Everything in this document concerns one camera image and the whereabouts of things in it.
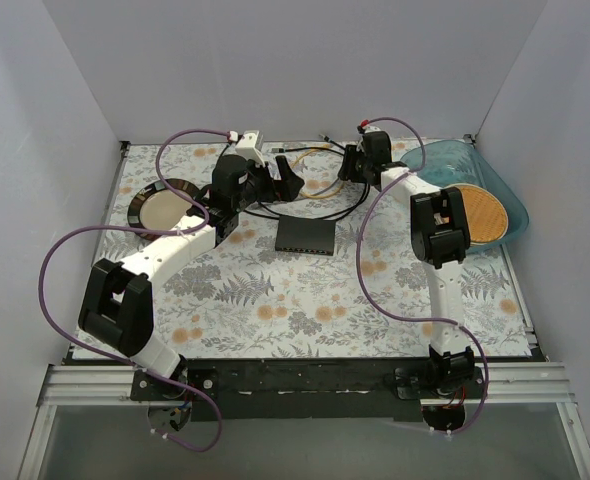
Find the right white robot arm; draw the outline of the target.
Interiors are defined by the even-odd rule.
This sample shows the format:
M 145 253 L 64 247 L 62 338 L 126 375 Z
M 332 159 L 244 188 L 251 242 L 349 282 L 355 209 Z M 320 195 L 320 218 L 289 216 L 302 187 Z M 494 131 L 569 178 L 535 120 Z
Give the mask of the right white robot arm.
M 471 244 L 464 201 L 455 187 L 440 188 L 392 157 L 389 135 L 367 126 L 345 147 L 339 177 L 391 195 L 410 214 L 410 241 L 429 289 L 432 325 L 429 358 L 418 373 L 400 373 L 403 385 L 450 397 L 474 378 L 474 352 L 465 326 L 460 286 L 462 263 Z

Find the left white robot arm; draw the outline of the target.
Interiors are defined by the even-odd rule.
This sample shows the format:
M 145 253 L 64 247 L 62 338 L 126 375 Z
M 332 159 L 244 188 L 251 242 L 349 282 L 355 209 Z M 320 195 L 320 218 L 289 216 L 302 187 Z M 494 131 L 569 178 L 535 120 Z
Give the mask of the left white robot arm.
M 153 387 L 168 400 L 188 386 L 181 356 L 154 333 L 153 296 L 192 260 L 213 250 L 238 226 L 239 214 L 256 202 L 290 202 L 304 186 L 285 156 L 276 157 L 280 177 L 239 155 L 224 155 L 211 176 L 208 196 L 189 209 L 176 233 L 159 236 L 118 262 L 99 260 L 92 268 L 79 327 L 135 364 L 155 373 Z

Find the black network switch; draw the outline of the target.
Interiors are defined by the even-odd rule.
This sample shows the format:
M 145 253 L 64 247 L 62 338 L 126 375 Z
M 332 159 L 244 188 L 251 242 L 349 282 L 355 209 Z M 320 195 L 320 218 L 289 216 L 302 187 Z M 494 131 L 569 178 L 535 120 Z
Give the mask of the black network switch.
M 275 239 L 277 252 L 333 256 L 336 222 L 281 216 Z

